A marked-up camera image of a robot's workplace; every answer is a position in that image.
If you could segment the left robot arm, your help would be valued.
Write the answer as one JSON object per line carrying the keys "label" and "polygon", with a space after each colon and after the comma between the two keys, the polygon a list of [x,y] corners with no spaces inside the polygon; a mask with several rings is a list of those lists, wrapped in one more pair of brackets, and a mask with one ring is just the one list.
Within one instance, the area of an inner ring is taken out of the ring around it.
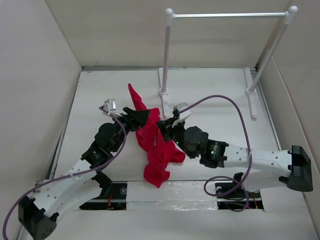
{"label": "left robot arm", "polygon": [[150,114],[148,109],[123,111],[107,113],[114,123],[99,127],[93,143],[65,175],[44,182],[39,193],[19,201],[18,220],[33,239],[50,236],[67,211],[111,194],[113,182],[103,169],[119,155],[128,133],[144,127]]}

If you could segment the red t shirt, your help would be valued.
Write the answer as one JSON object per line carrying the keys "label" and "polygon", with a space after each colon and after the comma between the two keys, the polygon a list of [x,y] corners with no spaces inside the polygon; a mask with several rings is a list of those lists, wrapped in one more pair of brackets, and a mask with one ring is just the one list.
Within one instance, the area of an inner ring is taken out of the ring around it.
{"label": "red t shirt", "polygon": [[147,153],[148,164],[144,168],[143,177],[157,188],[170,177],[170,172],[166,170],[168,164],[181,164],[186,158],[173,141],[164,141],[156,125],[159,116],[160,110],[151,108],[146,125],[135,132],[138,145]]}

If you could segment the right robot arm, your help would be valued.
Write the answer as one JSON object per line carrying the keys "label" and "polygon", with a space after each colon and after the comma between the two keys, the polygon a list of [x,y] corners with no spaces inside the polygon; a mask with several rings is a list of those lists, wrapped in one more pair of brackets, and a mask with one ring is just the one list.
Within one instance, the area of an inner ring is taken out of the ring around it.
{"label": "right robot arm", "polygon": [[200,164],[216,168],[247,168],[248,177],[235,174],[231,191],[237,197],[264,188],[286,186],[298,192],[313,191],[311,159],[303,147],[292,145],[289,150],[249,151],[245,147],[212,140],[197,126],[185,128],[184,122],[170,118],[157,121],[163,139],[174,141],[190,158],[200,158]]}

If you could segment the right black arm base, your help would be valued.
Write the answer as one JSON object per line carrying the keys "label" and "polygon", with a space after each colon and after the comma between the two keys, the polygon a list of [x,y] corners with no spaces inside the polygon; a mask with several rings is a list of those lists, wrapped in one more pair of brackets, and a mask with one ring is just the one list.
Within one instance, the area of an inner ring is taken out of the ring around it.
{"label": "right black arm base", "polygon": [[[237,183],[232,180],[218,179],[214,181],[216,194],[221,195],[222,193],[232,189]],[[230,210],[233,212],[239,212],[245,207],[248,201],[246,210],[263,210],[264,205],[262,201],[261,193],[248,192],[248,200],[246,198],[245,191],[239,187],[235,191],[225,196],[217,197],[217,208],[218,210]]]}

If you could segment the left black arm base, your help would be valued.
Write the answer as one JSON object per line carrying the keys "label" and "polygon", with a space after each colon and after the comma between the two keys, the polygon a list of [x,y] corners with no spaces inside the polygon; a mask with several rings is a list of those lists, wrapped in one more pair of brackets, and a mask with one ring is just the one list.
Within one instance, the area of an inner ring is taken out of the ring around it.
{"label": "left black arm base", "polygon": [[99,184],[99,196],[85,202],[79,208],[87,211],[122,211],[127,209],[128,183],[126,181],[113,182],[103,172],[94,178]]}

